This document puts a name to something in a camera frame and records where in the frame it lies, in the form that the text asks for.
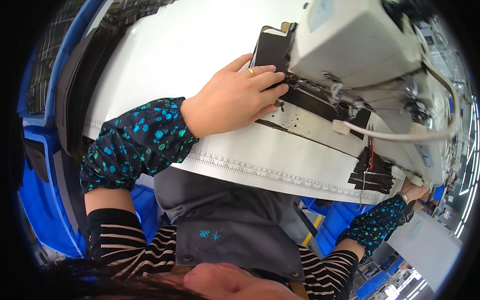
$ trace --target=hair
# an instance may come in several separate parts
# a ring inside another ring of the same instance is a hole
[[[91,259],[66,259],[42,269],[51,290],[62,299],[117,296],[143,300],[204,300],[204,296],[168,280],[115,276],[118,268]]]

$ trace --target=person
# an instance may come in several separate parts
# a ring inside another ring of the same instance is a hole
[[[410,186],[353,219],[319,259],[278,225],[298,196],[242,186],[176,168],[199,139],[244,128],[276,110],[288,90],[275,66],[240,71],[243,55],[194,97],[162,98],[107,121],[89,147],[80,182],[93,260],[51,264],[59,293],[106,299],[347,299],[359,260],[405,222]],[[150,244],[130,190],[156,175],[155,193],[172,225]]]

